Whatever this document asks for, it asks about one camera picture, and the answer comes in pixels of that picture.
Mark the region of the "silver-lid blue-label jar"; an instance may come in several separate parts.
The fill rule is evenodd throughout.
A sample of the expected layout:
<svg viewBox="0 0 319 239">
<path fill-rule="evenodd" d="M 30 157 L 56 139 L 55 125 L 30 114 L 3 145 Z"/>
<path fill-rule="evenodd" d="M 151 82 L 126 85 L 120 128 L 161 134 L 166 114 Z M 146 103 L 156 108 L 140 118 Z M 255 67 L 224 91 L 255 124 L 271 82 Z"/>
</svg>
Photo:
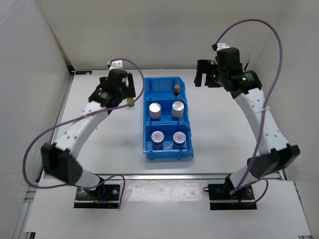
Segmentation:
<svg viewBox="0 0 319 239">
<path fill-rule="evenodd" d="M 159 103 L 151 103 L 149 105 L 150 121 L 160 121 L 161 105 Z"/>
<path fill-rule="evenodd" d="M 175 101 L 171 108 L 171 118 L 173 120 L 181 120 L 184 112 L 184 103 L 182 101 Z"/>
</svg>

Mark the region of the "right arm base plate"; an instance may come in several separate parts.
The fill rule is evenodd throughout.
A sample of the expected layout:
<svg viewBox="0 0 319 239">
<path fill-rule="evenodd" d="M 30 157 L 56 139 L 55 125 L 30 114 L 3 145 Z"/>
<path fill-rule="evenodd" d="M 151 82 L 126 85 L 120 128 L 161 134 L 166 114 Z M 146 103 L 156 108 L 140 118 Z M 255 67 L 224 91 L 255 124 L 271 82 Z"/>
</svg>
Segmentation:
<svg viewBox="0 0 319 239">
<path fill-rule="evenodd" d="M 203 191 L 208 193 L 211 211 L 257 209 L 252 186 L 241 189 L 234 195 L 227 193 L 223 184 L 208 184 Z"/>
</svg>

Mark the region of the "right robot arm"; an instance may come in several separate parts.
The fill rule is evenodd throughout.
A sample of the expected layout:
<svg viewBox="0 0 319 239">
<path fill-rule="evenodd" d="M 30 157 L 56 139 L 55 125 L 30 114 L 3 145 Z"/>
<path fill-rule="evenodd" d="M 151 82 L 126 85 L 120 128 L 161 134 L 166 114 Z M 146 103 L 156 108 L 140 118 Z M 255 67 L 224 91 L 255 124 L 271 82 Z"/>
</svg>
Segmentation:
<svg viewBox="0 0 319 239">
<path fill-rule="evenodd" d="M 214 44 L 213 60 L 198 60 L 194 84 L 228 91 L 244 113 L 256 139 L 257 149 L 240 170 L 225 179 L 224 194 L 235 199 L 242 188 L 266 175 L 288 167 L 300 154 L 279 130 L 266 104 L 262 83 L 254 71 L 244 71 L 240 52 L 227 44 Z"/>
</svg>

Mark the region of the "brown yellow-label bottle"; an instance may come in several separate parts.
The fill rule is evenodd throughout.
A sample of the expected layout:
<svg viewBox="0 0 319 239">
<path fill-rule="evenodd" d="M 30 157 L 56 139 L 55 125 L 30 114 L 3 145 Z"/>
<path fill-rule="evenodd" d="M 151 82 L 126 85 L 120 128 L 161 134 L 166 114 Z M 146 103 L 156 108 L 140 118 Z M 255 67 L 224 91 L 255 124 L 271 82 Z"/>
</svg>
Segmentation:
<svg viewBox="0 0 319 239">
<path fill-rule="evenodd" d="M 126 98 L 127 105 L 133 107 L 135 105 L 134 98 Z"/>
<path fill-rule="evenodd" d="M 180 85 L 178 85 L 178 84 L 174 85 L 173 95 L 174 95 L 175 97 L 177 97 L 177 96 L 180 95 Z"/>
</svg>

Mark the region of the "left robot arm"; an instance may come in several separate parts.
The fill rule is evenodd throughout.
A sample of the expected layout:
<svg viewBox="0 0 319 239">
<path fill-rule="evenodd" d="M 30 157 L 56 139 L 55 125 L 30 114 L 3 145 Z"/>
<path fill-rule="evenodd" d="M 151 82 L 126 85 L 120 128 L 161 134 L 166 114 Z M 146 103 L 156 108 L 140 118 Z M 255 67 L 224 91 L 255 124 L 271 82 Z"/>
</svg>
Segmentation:
<svg viewBox="0 0 319 239">
<path fill-rule="evenodd" d="M 54 143 L 45 143 L 41 148 L 44 171 L 70 186 L 87 189 L 93 199 L 103 197 L 105 188 L 101 177 L 83 169 L 77 161 L 84 143 L 105 120 L 113 108 L 127 99 L 135 97 L 133 77 L 130 73 L 113 69 L 88 98 L 88 103 L 80 114 L 80 120 L 73 122 Z"/>
</svg>

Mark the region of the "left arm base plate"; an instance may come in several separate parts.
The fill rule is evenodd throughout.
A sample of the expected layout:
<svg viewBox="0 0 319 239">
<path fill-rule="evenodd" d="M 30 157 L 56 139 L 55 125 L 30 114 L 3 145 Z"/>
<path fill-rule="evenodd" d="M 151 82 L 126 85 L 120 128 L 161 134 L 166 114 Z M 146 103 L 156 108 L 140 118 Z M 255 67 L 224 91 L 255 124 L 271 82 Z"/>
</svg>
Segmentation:
<svg viewBox="0 0 319 239">
<path fill-rule="evenodd" d="M 75 209 L 118 209 L 120 207 L 122 185 L 119 182 L 105 183 L 99 191 L 77 189 L 73 208 Z"/>
</svg>

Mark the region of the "white-lid spice jar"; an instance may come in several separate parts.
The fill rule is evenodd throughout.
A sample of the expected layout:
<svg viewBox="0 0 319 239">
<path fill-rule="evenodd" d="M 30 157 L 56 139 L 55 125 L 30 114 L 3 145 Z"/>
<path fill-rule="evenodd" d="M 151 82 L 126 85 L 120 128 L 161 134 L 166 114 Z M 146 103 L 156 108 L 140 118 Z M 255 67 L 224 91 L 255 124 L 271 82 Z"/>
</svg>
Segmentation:
<svg viewBox="0 0 319 239">
<path fill-rule="evenodd" d="M 181 131 L 177 131 L 173 135 L 172 148 L 173 149 L 184 149 L 186 142 L 186 135 Z"/>
<path fill-rule="evenodd" d="M 153 150 L 163 150 L 164 133 L 157 130 L 151 134 Z"/>
</svg>

